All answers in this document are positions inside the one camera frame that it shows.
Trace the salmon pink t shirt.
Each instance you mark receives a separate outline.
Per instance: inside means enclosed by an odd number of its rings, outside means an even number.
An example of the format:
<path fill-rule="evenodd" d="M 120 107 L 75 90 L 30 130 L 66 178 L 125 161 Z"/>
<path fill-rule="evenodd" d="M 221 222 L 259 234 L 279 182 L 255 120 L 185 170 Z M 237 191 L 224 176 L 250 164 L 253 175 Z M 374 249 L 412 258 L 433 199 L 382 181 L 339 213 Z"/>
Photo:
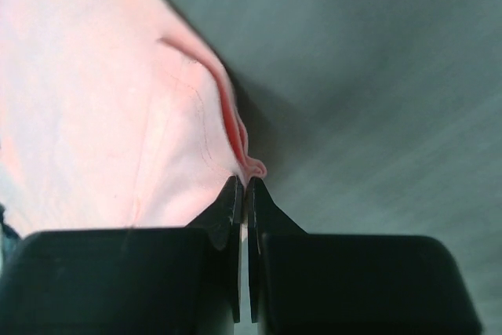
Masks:
<path fill-rule="evenodd" d="M 188 224 L 263 177 L 223 64 L 164 0 L 1 0 L 1 201 L 20 236 Z"/>

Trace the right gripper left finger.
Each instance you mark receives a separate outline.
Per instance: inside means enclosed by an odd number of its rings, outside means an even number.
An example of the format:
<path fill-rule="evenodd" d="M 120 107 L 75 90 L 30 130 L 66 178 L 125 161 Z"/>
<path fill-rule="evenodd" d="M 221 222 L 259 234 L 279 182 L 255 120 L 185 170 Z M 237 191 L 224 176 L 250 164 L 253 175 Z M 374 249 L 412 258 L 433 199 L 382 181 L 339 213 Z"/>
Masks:
<path fill-rule="evenodd" d="M 1 277 L 4 334 L 231 334 L 244 188 L 182 228 L 37 232 Z"/>

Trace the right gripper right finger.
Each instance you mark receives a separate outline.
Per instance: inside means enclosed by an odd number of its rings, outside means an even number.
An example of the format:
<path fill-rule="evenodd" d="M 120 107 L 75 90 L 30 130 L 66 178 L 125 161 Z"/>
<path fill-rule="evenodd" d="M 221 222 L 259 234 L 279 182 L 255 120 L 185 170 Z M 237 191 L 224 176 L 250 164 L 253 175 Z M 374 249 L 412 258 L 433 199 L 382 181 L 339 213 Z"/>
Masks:
<path fill-rule="evenodd" d="M 310 234 L 264 182 L 246 192 L 251 319 L 261 334 L 480 334 L 451 252 L 424 235 Z"/>

